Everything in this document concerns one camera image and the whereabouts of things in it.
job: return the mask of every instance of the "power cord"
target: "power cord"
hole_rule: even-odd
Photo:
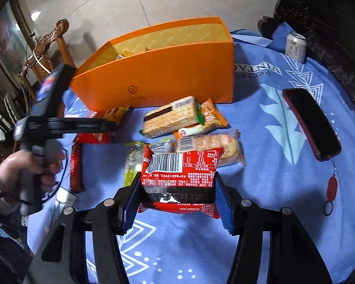
[[[68,150],[65,149],[65,148],[62,148],[62,150],[65,152],[65,155],[66,155],[66,163],[65,163],[65,166],[64,166],[64,170],[63,170],[63,174],[62,174],[62,178],[61,178],[61,181],[58,183],[56,182],[55,184],[58,185],[54,192],[50,195],[50,193],[47,194],[47,199],[42,201],[43,204],[45,204],[48,200],[50,200],[59,190],[59,188],[61,187],[61,184],[62,184],[62,181],[63,181],[63,178],[64,178],[64,175],[67,171],[67,164],[68,164]]]
[[[61,178],[61,181],[60,182],[56,182],[55,185],[58,185],[56,187],[56,189],[54,190],[54,192],[52,194],[48,193],[47,195],[47,198],[45,200],[42,200],[42,203],[45,204],[47,201],[49,201],[52,197],[55,196],[55,194],[58,192],[59,188],[61,187],[61,184],[62,184],[62,181],[64,179],[64,176],[66,174],[66,171],[67,171],[67,164],[68,164],[68,151],[67,149],[65,148],[62,148],[62,150],[65,152],[65,156],[66,156],[66,163],[65,163],[65,166],[64,166],[64,170],[63,170],[63,174],[62,174],[62,178]],[[28,206],[33,206],[33,203],[32,202],[27,202],[27,201],[23,201],[21,200],[18,196],[10,193],[10,192],[0,192],[0,199],[1,198],[11,198],[21,204],[25,204],[25,205],[28,205]]]

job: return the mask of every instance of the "blue gripper pad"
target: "blue gripper pad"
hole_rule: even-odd
[[[222,181],[220,174],[216,172],[214,175],[216,206],[221,216],[222,225],[229,232],[230,235],[235,232],[234,225],[234,209],[235,204],[232,202],[232,197]]]
[[[133,226],[135,216],[138,212],[138,207],[140,204],[140,192],[142,190],[140,185],[140,176],[140,172],[137,173],[131,185],[123,188],[126,190],[126,194],[129,197],[123,208],[123,219],[121,227],[124,231],[124,234]]]

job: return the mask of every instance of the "metal screw head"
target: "metal screw head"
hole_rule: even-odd
[[[241,205],[245,207],[251,206],[251,201],[248,199],[241,200]]]
[[[284,215],[287,215],[289,216],[290,214],[292,214],[292,210],[289,208],[289,207],[284,207],[282,210],[281,210],[282,213],[284,213]]]
[[[63,213],[65,214],[65,215],[70,215],[71,213],[73,213],[74,212],[74,208],[72,208],[72,207],[66,207],[64,210],[63,210]]]
[[[104,206],[109,207],[112,206],[114,204],[114,200],[112,200],[111,198],[108,198],[104,201]]]

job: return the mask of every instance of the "phone lanyard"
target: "phone lanyard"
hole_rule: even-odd
[[[328,200],[323,205],[323,213],[324,213],[325,216],[330,216],[331,213],[333,212],[333,209],[334,209],[333,201],[335,200],[335,197],[337,196],[337,188],[338,188],[338,181],[337,181],[338,171],[337,171],[337,167],[335,166],[334,158],[330,158],[330,160],[331,160],[331,162],[333,164],[334,171],[333,171],[333,175],[328,180],[328,190],[327,190],[327,193],[326,193],[326,196],[327,196]],[[326,212],[326,204],[328,204],[328,203],[331,204],[330,212]]]

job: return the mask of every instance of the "aluminum can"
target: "aluminum can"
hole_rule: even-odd
[[[287,36],[285,54],[300,63],[304,62],[306,53],[306,38],[298,33],[290,32]]]

